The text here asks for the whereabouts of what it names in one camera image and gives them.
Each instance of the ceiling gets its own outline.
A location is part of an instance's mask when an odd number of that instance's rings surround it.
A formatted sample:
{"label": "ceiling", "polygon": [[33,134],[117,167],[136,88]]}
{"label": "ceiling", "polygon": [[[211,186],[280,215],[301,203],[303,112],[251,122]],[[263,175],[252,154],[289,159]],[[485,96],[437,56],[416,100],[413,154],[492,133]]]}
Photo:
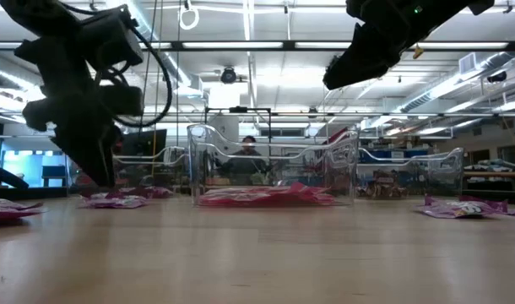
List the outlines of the ceiling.
{"label": "ceiling", "polygon": [[[109,3],[120,0],[106,0]],[[64,1],[74,6],[87,8],[89,1]],[[242,14],[242,0],[191,1],[198,8],[199,21],[191,30],[181,30],[178,26],[179,1],[137,1],[144,10],[144,17],[154,19],[154,31],[162,41],[244,41],[245,19]],[[263,10],[283,10],[285,1],[255,0],[254,23],[250,38],[258,41],[348,41],[353,36],[356,19],[344,12],[344,0],[289,0],[288,15],[279,13],[263,14]],[[99,8],[106,2],[96,0]],[[515,0],[510,2],[515,8]],[[495,10],[504,10],[506,1],[496,1]],[[230,12],[214,11],[218,9]],[[192,23],[192,14],[184,14],[183,20]],[[34,39],[27,30],[15,24],[0,10],[0,41],[22,41]],[[515,41],[515,10],[509,14],[495,11],[492,14],[474,16],[462,12],[448,20],[435,30],[426,41]],[[387,107],[388,100],[405,100],[407,96],[431,86],[458,69],[458,59],[466,56],[464,52],[426,52],[417,60],[412,52],[406,52],[402,61],[382,79],[372,79],[341,90],[328,92],[321,81],[325,68],[338,52],[252,52],[255,62],[255,79],[257,83],[256,104],[259,107],[271,107],[274,111],[307,111],[310,106],[318,106],[319,111],[391,111]],[[248,79],[249,61],[247,52],[180,52],[172,53],[181,69],[196,74],[203,80],[203,87],[208,90],[219,86],[218,71],[224,67],[233,67],[244,79]],[[31,83],[40,84],[35,66],[14,57],[12,52],[0,51],[1,69],[16,74]],[[515,81],[515,63],[507,67],[508,82]],[[132,68],[127,73],[131,84],[144,86],[146,103],[163,105],[166,97],[165,84],[158,81],[159,68],[151,60]],[[469,85],[442,96],[442,99],[453,100],[455,104],[480,96],[481,92],[494,90],[502,84],[481,83],[475,79]],[[241,104],[250,106],[247,84],[241,85]],[[190,99],[180,96],[180,104],[171,108],[177,111],[195,111],[203,108],[201,99]],[[446,111],[439,105],[433,111]],[[339,117],[334,123],[357,122],[363,117]],[[291,120],[308,120],[305,117]]]}

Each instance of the person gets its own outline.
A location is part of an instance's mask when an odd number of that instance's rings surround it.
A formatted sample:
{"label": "person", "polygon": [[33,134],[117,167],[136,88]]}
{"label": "person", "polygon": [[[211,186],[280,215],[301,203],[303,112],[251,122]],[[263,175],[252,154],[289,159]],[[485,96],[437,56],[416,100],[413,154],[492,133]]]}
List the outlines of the person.
{"label": "person", "polygon": [[[256,139],[253,136],[246,136],[243,143],[254,144]],[[256,151],[255,147],[243,146],[241,150],[235,152],[234,156],[261,156]],[[234,157],[230,158],[226,163],[222,164],[220,169],[225,175],[231,177],[232,182],[241,185],[252,185],[251,176],[256,173],[265,173],[267,171],[267,164],[262,159],[249,159]]]}

